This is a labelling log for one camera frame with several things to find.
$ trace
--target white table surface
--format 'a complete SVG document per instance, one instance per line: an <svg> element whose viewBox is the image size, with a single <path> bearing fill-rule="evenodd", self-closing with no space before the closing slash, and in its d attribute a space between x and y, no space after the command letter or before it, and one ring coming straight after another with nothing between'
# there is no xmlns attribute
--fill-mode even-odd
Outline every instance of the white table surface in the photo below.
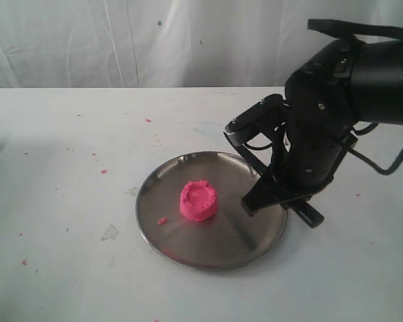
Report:
<svg viewBox="0 0 403 322"><path fill-rule="evenodd" d="M0 90L0 321L403 321L403 166L383 177L347 156L311 201L325 222L290 215L279 246L241 269L180 267L143 240L146 176L233 152L222 125L275 91ZM402 144L403 127L383 125L357 149L387 166Z"/></svg>

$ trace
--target metal plate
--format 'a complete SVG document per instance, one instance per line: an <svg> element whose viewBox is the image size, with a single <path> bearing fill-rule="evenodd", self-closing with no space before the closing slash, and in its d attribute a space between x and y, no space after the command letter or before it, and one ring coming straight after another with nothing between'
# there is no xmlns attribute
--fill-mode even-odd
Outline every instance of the metal plate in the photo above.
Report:
<svg viewBox="0 0 403 322"><path fill-rule="evenodd" d="M136 216L144 239L175 263L202 270L243 266L265 254L281 237L287 213L280 206L250 218L240 199L259 175L241 158L196 152L159 166L142 185ZM206 179L218 193L218 212L196 223L179 212L179 195L190 180ZM158 221L167 218L167 223Z"/></svg>

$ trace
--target cable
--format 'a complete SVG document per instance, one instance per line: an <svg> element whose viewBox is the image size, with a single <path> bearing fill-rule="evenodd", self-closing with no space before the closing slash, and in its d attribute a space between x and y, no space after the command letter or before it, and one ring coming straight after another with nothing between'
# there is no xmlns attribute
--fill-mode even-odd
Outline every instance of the cable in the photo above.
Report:
<svg viewBox="0 0 403 322"><path fill-rule="evenodd" d="M364 156L360 152L355 151L350 146L344 144L342 141L335 138L334 136L328 135L328 137L332 141L334 141L336 144L338 144L342 148L346 149L346 151L348 151L350 154L356 156L361 161L364 161L366 164L370 165L373 169L375 169L376 172L378 172L384 176L389 176L390 174L393 174L398 169L398 167L401 165L401 163L403 162L403 148L400 151L400 153L397 155L396 159L392 162L391 166L388 169L383 169L380 166L378 166L374 161L370 160L367 156Z"/></svg>
<svg viewBox="0 0 403 322"><path fill-rule="evenodd" d="M263 151L263 150L267 150L268 148L271 148L273 146L273 142L270 142L266 146L252 146L252 145L250 145L248 143L244 143L243 146L248 148L248 149L250 149L250 150Z"/></svg>
<svg viewBox="0 0 403 322"><path fill-rule="evenodd" d="M372 123L372 124L369 124L367 127L364 127L363 129L355 129L353 127L352 130L356 136L365 136L366 134L369 134L375 128L377 128L378 125L379 125L379 123Z"/></svg>

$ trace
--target small pink crumb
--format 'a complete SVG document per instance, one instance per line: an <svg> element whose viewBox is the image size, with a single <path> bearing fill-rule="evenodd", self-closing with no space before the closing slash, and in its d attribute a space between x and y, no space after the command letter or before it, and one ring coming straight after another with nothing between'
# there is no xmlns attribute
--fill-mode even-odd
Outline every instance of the small pink crumb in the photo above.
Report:
<svg viewBox="0 0 403 322"><path fill-rule="evenodd" d="M163 217L159 220L159 225L164 225L167 222L166 217Z"/></svg>

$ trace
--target white backdrop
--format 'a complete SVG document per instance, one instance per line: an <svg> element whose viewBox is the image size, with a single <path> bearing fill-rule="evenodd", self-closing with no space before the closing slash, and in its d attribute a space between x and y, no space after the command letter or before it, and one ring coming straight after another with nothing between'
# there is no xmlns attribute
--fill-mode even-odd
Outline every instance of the white backdrop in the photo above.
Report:
<svg viewBox="0 0 403 322"><path fill-rule="evenodd" d="M403 26L403 0L0 0L0 87L282 85L330 38Z"/></svg>

